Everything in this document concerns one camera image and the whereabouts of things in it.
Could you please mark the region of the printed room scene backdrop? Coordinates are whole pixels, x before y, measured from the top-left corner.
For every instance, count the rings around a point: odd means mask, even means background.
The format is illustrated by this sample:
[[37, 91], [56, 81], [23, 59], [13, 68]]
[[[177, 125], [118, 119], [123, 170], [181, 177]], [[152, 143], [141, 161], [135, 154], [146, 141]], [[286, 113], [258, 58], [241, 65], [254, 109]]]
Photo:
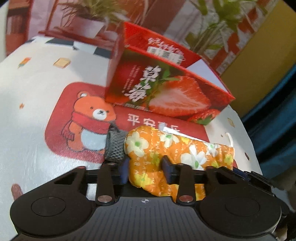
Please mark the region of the printed room scene backdrop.
[[276, 1], [9, 1], [6, 54], [30, 37], [51, 36], [110, 49], [123, 21], [199, 54], [222, 74]]

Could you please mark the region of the grey knitted cloth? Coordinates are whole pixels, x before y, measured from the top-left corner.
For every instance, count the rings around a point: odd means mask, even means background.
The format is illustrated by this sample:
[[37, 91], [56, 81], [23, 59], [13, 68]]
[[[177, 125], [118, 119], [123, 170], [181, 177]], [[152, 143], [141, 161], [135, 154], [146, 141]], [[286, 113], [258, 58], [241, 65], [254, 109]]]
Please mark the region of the grey knitted cloth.
[[106, 161], [120, 164], [125, 158], [124, 144], [128, 132], [120, 130], [111, 123], [106, 135], [104, 158]]

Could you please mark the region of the white cartoon print tablecloth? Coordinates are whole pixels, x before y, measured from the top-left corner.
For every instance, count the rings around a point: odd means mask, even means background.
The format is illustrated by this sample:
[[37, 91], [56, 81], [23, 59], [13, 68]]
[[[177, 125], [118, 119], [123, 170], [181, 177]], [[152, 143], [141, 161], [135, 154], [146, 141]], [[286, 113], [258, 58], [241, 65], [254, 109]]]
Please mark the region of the white cartoon print tablecloth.
[[69, 149], [62, 130], [83, 93], [103, 97], [110, 51], [35, 37], [1, 62], [1, 240], [10, 219], [13, 185], [28, 192], [77, 166], [100, 167], [103, 156]]

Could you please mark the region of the red strawberry cardboard box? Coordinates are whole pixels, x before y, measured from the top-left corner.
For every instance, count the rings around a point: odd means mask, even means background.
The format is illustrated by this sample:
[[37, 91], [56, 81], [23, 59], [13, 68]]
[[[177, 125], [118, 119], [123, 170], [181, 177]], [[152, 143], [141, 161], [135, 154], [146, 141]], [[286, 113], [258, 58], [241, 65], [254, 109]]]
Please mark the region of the red strawberry cardboard box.
[[112, 50], [108, 102], [207, 125], [234, 96], [198, 54], [124, 22]]

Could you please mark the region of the white plastic wrapper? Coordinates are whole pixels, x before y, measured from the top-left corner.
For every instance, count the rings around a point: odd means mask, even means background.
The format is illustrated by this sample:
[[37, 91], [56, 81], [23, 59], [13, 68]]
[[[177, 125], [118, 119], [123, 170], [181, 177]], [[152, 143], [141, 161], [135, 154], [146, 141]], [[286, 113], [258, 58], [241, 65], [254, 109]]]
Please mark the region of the white plastic wrapper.
[[163, 131], [164, 132], [167, 132], [167, 133], [171, 133], [173, 135], [178, 135], [178, 136], [181, 136], [182, 135], [182, 133], [180, 133], [177, 130], [174, 130], [172, 128], [168, 128], [167, 126], [163, 127]]

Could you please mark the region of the yellow board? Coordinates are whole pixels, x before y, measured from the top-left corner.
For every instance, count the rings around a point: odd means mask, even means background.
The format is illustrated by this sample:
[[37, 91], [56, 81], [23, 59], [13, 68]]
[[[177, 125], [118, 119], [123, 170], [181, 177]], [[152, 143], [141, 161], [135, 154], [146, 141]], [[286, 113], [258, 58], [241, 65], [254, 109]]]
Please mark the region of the yellow board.
[[222, 74], [243, 117], [285, 76], [295, 63], [295, 12], [279, 1], [258, 32]]

